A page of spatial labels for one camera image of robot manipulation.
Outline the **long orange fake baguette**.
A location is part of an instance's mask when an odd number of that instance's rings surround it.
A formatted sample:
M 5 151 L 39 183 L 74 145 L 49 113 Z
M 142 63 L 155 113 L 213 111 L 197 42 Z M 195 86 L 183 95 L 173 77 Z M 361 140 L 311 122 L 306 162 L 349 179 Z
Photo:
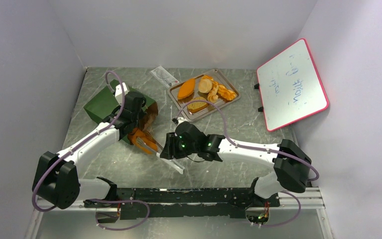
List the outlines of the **long orange fake baguette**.
M 131 145 L 135 145 L 147 154 L 155 154 L 158 152 L 155 139 L 149 133 L 143 132 L 139 128 L 135 128 L 127 135 L 127 138 Z

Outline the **green paper bag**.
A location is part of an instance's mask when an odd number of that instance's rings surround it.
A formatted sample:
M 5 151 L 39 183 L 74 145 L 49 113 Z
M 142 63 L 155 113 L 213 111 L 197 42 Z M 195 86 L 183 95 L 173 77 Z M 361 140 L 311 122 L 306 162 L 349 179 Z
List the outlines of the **green paper bag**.
M 113 80 L 110 83 L 111 86 L 117 86 L 118 84 L 119 83 L 115 80 Z M 140 92 L 134 88 L 129 88 L 129 92 L 132 91 Z M 159 111 L 156 101 L 145 94 L 143 95 L 146 98 L 146 105 L 142 107 L 142 110 L 146 113 L 146 115 L 144 119 L 140 121 L 142 125 L 139 127 L 139 129 L 143 132 L 149 133 L 148 128 L 150 127 L 151 123 L 155 120 Z M 121 132 L 118 129 L 118 125 L 120 124 L 118 118 L 120 117 L 121 112 L 124 108 L 123 104 L 121 106 L 118 104 L 114 97 L 114 94 L 111 93 L 109 89 L 103 89 L 85 104 L 84 110 L 92 119 L 92 121 L 98 124 L 102 122 L 111 123 L 113 121 L 114 124 L 111 126 L 111 128 L 117 130 L 116 139 L 118 141 L 123 140 L 130 144 L 127 135 L 131 132 Z

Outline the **round seeded fake bread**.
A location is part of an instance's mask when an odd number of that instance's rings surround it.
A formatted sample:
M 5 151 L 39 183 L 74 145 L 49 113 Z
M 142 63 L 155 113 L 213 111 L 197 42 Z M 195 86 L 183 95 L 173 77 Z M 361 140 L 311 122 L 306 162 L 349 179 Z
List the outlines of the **round seeded fake bread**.
M 187 110 L 194 114 L 208 107 L 208 103 L 204 97 L 196 97 L 192 99 L 193 103 L 187 105 Z

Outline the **metal baking tray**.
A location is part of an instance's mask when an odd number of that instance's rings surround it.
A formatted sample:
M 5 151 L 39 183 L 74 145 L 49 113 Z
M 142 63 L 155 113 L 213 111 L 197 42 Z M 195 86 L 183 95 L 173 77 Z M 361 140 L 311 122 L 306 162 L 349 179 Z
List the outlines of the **metal baking tray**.
M 184 110 L 181 111 L 181 116 L 188 121 L 197 121 L 215 112 L 215 108 L 210 104 L 206 104 L 205 108 L 198 108 L 197 106 L 202 105 L 202 102 L 186 105 L 193 100 L 209 101 L 218 108 L 223 108 L 241 98 L 241 94 L 235 86 L 217 68 L 193 76 L 192 78 L 194 79 L 194 89 L 187 97 L 178 97 L 182 85 L 186 82 L 181 82 L 168 89 L 168 95 L 172 98 L 174 105 L 178 109 L 185 107 Z

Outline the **smooth orange fake loaf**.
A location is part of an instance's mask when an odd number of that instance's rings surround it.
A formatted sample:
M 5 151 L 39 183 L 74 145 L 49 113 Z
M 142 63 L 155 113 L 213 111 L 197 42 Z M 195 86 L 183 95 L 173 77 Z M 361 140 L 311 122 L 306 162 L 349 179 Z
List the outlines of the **smooth orange fake loaf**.
M 177 99 L 182 100 L 193 94 L 195 88 L 195 78 L 185 81 L 179 88 Z

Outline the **pale round fake bun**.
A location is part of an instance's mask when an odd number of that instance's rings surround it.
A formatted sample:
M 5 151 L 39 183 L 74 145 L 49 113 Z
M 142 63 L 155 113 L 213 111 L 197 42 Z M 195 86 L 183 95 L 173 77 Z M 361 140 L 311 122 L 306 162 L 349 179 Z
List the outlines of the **pale round fake bun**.
M 203 94 L 208 94 L 212 89 L 212 81 L 207 78 L 201 78 L 198 84 L 198 91 Z

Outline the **braided orange fake bread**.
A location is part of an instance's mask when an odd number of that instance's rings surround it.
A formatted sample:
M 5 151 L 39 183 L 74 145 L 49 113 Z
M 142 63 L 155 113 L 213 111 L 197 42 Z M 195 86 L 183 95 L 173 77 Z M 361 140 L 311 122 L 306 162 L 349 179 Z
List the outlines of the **braided orange fake bread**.
M 217 82 L 214 80 L 213 77 L 204 75 L 202 78 L 207 78 L 210 79 L 212 82 L 216 82 L 219 84 L 219 89 L 218 89 L 218 96 L 222 97 L 223 99 L 227 101 L 231 101 L 237 97 L 237 94 L 233 90 L 227 89 L 223 84 Z

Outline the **pale croissant fake bread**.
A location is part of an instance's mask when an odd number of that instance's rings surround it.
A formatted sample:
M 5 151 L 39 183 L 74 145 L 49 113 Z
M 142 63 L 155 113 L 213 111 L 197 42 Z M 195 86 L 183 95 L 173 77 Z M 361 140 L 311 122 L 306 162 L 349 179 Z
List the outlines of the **pale croissant fake bread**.
M 211 103 L 216 103 L 218 100 L 218 89 L 219 89 L 219 84 L 216 82 L 212 82 L 212 88 L 207 94 L 207 100 Z

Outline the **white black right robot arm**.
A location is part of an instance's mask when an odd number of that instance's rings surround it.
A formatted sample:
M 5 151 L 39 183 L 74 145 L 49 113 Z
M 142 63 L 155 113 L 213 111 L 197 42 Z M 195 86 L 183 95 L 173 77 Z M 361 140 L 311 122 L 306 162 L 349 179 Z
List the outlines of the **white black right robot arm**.
M 254 206 L 261 206 L 270 196 L 284 190 L 303 193 L 309 182 L 311 159 L 288 139 L 279 144 L 249 143 L 221 134 L 204 134 L 192 123 L 179 122 L 175 131 L 167 133 L 158 156 L 173 160 L 192 154 L 205 161 L 239 161 L 269 169 L 270 173 L 259 177 L 248 194 Z

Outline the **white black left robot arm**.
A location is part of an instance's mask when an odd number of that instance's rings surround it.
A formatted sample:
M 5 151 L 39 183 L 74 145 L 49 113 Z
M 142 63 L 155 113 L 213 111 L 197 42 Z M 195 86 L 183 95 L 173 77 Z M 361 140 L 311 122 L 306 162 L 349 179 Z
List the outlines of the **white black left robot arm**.
M 81 179 L 85 169 L 96 156 L 110 145 L 122 140 L 139 127 L 144 118 L 142 110 L 146 98 L 140 92 L 126 94 L 118 114 L 110 114 L 88 135 L 72 146 L 51 153 L 43 153 L 38 162 L 32 185 L 32 202 L 35 209 L 36 198 L 41 197 L 53 208 L 66 209 L 77 200 L 100 202 L 105 207 L 116 204 L 117 185 L 102 177 Z

